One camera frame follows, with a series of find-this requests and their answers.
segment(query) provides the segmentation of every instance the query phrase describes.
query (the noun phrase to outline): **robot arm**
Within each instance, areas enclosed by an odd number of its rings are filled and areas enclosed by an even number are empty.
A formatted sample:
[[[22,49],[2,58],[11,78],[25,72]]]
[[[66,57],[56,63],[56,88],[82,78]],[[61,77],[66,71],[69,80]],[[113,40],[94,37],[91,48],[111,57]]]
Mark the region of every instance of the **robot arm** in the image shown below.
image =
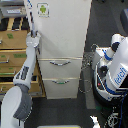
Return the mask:
[[[31,78],[36,63],[36,47],[39,44],[40,35],[35,38],[31,33],[27,35],[27,59],[21,70],[14,76],[14,87],[5,95],[1,106],[1,127],[2,128],[23,128],[24,122],[29,116],[32,107],[32,100],[28,94],[31,88]]]
[[[112,62],[112,58],[115,52],[117,51],[119,44],[122,42],[123,39],[124,37],[121,36],[120,34],[114,34],[112,36],[111,47],[109,47],[106,51],[103,50],[104,56],[100,59],[101,70],[109,68]]]

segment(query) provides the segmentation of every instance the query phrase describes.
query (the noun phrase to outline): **blue logo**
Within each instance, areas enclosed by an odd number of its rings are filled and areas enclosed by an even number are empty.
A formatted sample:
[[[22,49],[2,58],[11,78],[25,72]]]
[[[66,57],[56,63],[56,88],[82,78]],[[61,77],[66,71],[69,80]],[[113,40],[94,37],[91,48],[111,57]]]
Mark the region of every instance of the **blue logo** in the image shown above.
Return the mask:
[[[120,68],[120,72],[117,74],[117,77],[114,78],[115,82],[119,85],[123,78],[125,77],[125,74],[126,74],[126,70],[124,68]]]

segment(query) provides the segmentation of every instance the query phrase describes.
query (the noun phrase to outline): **gray floor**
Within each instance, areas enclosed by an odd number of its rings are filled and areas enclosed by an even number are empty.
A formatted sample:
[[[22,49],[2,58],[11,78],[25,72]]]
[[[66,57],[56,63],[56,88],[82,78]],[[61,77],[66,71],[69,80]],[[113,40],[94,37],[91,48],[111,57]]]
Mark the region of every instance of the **gray floor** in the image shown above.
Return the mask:
[[[92,56],[91,46],[108,47],[111,37],[115,33],[126,36],[120,23],[120,12],[128,8],[128,0],[121,3],[120,0],[92,0],[91,16],[85,45],[85,57]],[[105,119],[97,110],[97,103],[90,90],[91,67],[83,64],[81,72],[80,88],[77,99],[47,100],[46,98],[33,99],[33,111],[25,123],[25,127],[36,128],[39,125],[79,125],[83,128],[92,128],[91,115],[98,117],[101,128]]]

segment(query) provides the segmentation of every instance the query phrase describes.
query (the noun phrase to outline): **label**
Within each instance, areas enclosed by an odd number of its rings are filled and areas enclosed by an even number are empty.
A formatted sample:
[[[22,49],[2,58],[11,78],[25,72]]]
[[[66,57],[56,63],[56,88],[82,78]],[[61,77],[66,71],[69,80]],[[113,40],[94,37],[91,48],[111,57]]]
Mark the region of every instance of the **label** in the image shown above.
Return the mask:
[[[13,68],[8,68],[9,70],[13,69]]]
[[[49,5],[47,3],[38,3],[37,8],[40,17],[49,17]]]
[[[1,55],[1,58],[6,58],[6,56],[5,55]]]
[[[21,54],[13,54],[14,58],[26,58],[27,55],[25,53],[21,53]]]
[[[120,87],[123,83],[125,77],[127,76],[128,71],[122,65],[119,65],[116,73],[113,76],[113,81],[117,87]]]
[[[13,39],[13,35],[11,33],[8,33],[7,36],[9,39]]]
[[[20,14],[20,9],[7,10],[9,14]]]

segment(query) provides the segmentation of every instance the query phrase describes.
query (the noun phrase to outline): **white cabinet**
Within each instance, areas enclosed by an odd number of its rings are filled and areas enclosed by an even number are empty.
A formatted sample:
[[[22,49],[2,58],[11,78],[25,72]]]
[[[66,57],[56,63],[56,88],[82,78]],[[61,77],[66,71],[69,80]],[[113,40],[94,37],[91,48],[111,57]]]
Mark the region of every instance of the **white cabinet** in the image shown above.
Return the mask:
[[[37,57],[48,99],[77,97],[91,1],[25,1],[30,27],[32,5],[35,28],[41,34]]]

